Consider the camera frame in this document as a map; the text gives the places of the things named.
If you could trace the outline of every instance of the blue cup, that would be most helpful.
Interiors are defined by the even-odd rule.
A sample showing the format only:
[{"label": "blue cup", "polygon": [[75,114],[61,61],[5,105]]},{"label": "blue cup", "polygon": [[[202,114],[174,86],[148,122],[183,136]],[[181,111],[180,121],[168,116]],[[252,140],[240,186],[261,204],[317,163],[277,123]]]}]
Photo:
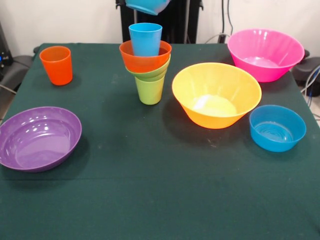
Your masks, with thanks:
[{"label": "blue cup", "polygon": [[257,107],[250,114],[251,137],[271,152],[292,149],[306,134],[304,120],[289,108],[278,105]]},{"label": "blue cup", "polygon": [[162,26],[156,23],[135,23],[129,26],[133,53],[139,57],[159,55]]}]

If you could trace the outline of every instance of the cup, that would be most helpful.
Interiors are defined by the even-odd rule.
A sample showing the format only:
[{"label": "cup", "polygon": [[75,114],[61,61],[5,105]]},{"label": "cup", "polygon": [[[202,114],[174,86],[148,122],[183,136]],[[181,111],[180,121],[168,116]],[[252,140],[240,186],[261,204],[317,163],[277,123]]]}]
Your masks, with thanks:
[{"label": "cup", "polygon": [[137,77],[134,78],[139,99],[143,104],[155,105],[160,102],[165,82],[164,76],[157,81],[142,81]]},{"label": "cup", "polygon": [[62,86],[71,82],[73,75],[69,48],[51,46],[42,50],[39,57],[52,84]]},{"label": "cup", "polygon": [[156,23],[141,22],[129,26],[133,53],[139,57],[152,57],[159,54],[162,26]]},{"label": "cup", "polygon": [[165,41],[160,41],[159,55],[135,56],[132,41],[125,41],[119,46],[125,67],[134,73],[148,73],[161,68],[169,59],[172,47]]},{"label": "cup", "polygon": [[159,79],[162,79],[166,73],[167,73],[167,69],[170,63],[170,59],[171,59],[171,55],[169,56],[168,61],[162,65],[161,67],[159,67],[158,69],[154,70],[154,71],[149,71],[146,73],[137,73],[137,72],[133,72],[130,71],[126,68],[126,70],[131,73],[133,76],[135,76],[136,78],[140,79],[141,81],[145,81],[145,82],[154,82],[157,81]]}]

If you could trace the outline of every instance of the bowl rim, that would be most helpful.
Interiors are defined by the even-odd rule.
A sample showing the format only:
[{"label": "bowl rim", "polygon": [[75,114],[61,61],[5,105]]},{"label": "bowl rim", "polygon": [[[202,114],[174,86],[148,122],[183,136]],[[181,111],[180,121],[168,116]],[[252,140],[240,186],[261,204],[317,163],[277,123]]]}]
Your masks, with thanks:
[{"label": "bowl rim", "polygon": [[[300,47],[300,49],[301,49],[301,52],[303,53],[303,54],[301,55],[301,58],[300,58],[299,60],[295,61],[293,64],[284,65],[284,66],[259,66],[259,65],[255,65],[255,64],[252,64],[252,63],[250,63],[250,62],[247,62],[247,61],[243,60],[241,57],[239,57],[237,54],[235,54],[235,53],[231,50],[231,48],[230,48],[230,41],[234,38],[234,36],[237,36],[238,34],[241,34],[241,33],[243,33],[243,32],[251,32],[251,31],[254,31],[254,30],[258,30],[258,31],[259,31],[259,30],[262,30],[262,31],[266,31],[266,32],[275,32],[275,33],[279,33],[279,34],[281,34],[281,35],[284,35],[284,36],[286,36],[286,37],[294,40],[294,41],[299,45],[299,47]],[[271,28],[246,28],[246,29],[237,31],[236,33],[234,33],[234,34],[232,34],[232,35],[230,36],[230,38],[229,38],[229,40],[228,40],[228,43],[227,43],[227,47],[228,47],[230,53],[231,53],[232,55],[234,55],[235,57],[237,57],[238,59],[240,59],[241,61],[243,61],[243,62],[245,62],[245,63],[247,63],[247,64],[249,64],[249,65],[256,66],[256,67],[263,68],[263,69],[284,69],[284,68],[291,68],[291,67],[295,66],[296,64],[300,63],[301,60],[304,58],[304,55],[305,55],[305,54],[304,54],[305,48],[304,48],[304,46],[303,46],[297,39],[295,39],[293,36],[291,36],[291,35],[289,35],[289,34],[287,34],[287,33],[284,33],[284,32],[281,32],[281,31],[277,31],[277,30],[274,30],[274,29],[271,29]]]},{"label": "bowl rim", "polygon": [[71,115],[73,115],[75,117],[75,119],[78,121],[79,123],[79,136],[76,138],[75,142],[74,142],[74,145],[72,147],[70,147],[70,150],[64,154],[63,156],[61,156],[60,158],[58,158],[57,160],[55,160],[54,162],[51,162],[49,164],[46,164],[46,165],[42,165],[42,166],[38,166],[38,167],[33,167],[33,168],[19,168],[19,167],[12,167],[12,166],[8,166],[6,164],[4,164],[2,161],[0,161],[0,164],[2,166],[5,166],[9,169],[12,169],[12,170],[17,170],[17,171],[24,171],[24,172],[32,172],[32,171],[37,171],[39,169],[42,169],[42,168],[45,168],[47,166],[50,166],[56,162],[59,162],[61,159],[65,158],[66,156],[68,156],[74,149],[75,147],[77,146],[77,144],[79,143],[79,140],[81,138],[81,135],[82,135],[82,124],[81,124],[81,121],[80,119],[78,118],[78,116],[76,114],[74,114],[72,111],[68,110],[68,109],[65,109],[63,107],[58,107],[58,106],[39,106],[39,107],[33,107],[33,108],[29,108],[29,109],[26,109],[24,111],[21,111],[21,112],[18,112],[17,114],[9,117],[3,124],[0,125],[0,131],[1,131],[1,128],[3,126],[5,126],[7,124],[7,122],[13,118],[15,118],[16,116],[19,116],[23,113],[26,113],[26,112],[30,112],[30,111],[33,111],[33,110],[37,110],[37,109],[47,109],[47,108],[53,108],[53,109],[59,109],[59,110],[63,110],[63,111],[66,111],[66,112],[69,112]]},{"label": "bowl rim", "polygon": [[[175,91],[174,91],[174,82],[175,82],[175,79],[176,77],[178,76],[178,74],[180,74],[182,71],[186,71],[186,69],[190,68],[190,67],[193,67],[193,66],[198,66],[198,65],[223,65],[223,66],[227,66],[227,67],[230,67],[230,68],[235,68],[237,69],[237,71],[240,71],[240,72],[243,72],[244,74],[248,75],[250,77],[250,79],[252,79],[252,82],[254,82],[254,84],[256,84],[258,86],[258,90],[259,90],[259,97],[258,97],[258,100],[256,102],[256,104],[254,104],[251,108],[249,108],[248,110],[246,111],[242,111],[240,113],[237,113],[235,115],[232,115],[232,116],[215,116],[215,115],[209,115],[209,114],[204,114],[202,112],[199,112],[199,111],[196,111],[196,110],[193,110],[189,107],[187,107],[186,105],[182,104],[182,102],[179,100],[179,98],[176,96],[175,94]],[[233,66],[233,65],[230,65],[230,64],[226,64],[226,63],[222,63],[222,62],[201,62],[201,63],[196,63],[196,64],[193,64],[193,65],[190,65],[190,66],[187,66],[185,67],[184,69],[182,69],[181,71],[179,71],[175,77],[173,78],[173,81],[172,81],[172,85],[171,85],[171,88],[172,88],[172,92],[173,92],[173,95],[174,97],[178,100],[178,102],[185,108],[187,108],[188,110],[192,111],[192,112],[195,112],[197,114],[201,114],[201,115],[204,115],[204,116],[207,116],[207,117],[213,117],[213,118],[234,118],[234,117],[239,117],[239,116],[243,116],[247,113],[249,113],[250,111],[252,111],[261,101],[261,98],[262,98],[262,90],[261,90],[261,86],[260,84],[258,83],[258,81],[250,74],[248,73],[247,71],[239,68],[239,67],[236,67],[236,66]]]},{"label": "bowl rim", "polygon": [[[258,109],[261,109],[261,108],[278,108],[278,109],[283,109],[283,110],[286,110],[286,111],[289,111],[291,113],[293,113],[298,119],[300,119],[304,125],[304,131],[303,131],[303,134],[301,135],[301,137],[297,138],[296,140],[293,140],[293,141],[286,141],[286,142],[283,142],[283,141],[278,141],[278,140],[274,140],[274,139],[270,139],[264,135],[262,135],[260,132],[256,131],[255,127],[253,126],[252,124],[252,117],[253,117],[253,114],[255,113],[255,111],[257,111]],[[262,138],[264,139],[267,139],[271,142],[274,142],[274,143],[279,143],[279,144],[292,144],[292,143],[297,143],[299,142],[301,139],[303,139],[307,133],[307,125],[306,125],[306,122],[304,121],[304,119],[298,114],[296,113],[295,111],[293,111],[292,109],[288,108],[288,107],[285,107],[285,106],[281,106],[281,105],[276,105],[276,104],[266,104],[266,105],[261,105],[261,106],[258,106],[256,107],[251,113],[250,113],[250,116],[249,116],[249,123],[250,123],[250,128],[253,129],[257,134],[259,134],[259,136],[261,136]]]}]

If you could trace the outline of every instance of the stacked cups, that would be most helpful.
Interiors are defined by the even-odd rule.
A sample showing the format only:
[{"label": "stacked cups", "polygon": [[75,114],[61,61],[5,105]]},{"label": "stacked cups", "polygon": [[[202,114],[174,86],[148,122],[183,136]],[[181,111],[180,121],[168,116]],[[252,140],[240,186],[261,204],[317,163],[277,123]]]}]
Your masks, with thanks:
[{"label": "stacked cups", "polygon": [[136,23],[129,26],[131,40],[119,50],[124,65],[135,78],[139,99],[146,105],[160,102],[171,58],[171,45],[161,41],[162,26]]}]

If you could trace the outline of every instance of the orange cup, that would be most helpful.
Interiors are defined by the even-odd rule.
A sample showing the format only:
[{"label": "orange cup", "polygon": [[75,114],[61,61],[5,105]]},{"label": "orange cup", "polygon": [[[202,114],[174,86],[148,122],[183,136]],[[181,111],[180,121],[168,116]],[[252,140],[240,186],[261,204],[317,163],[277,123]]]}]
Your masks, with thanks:
[{"label": "orange cup", "polygon": [[66,85],[72,80],[71,51],[65,46],[51,46],[39,55],[50,81],[54,85]]},{"label": "orange cup", "polygon": [[134,73],[148,73],[164,65],[170,56],[171,45],[165,41],[160,42],[159,55],[135,56],[131,40],[125,41],[119,47],[126,68]]}]

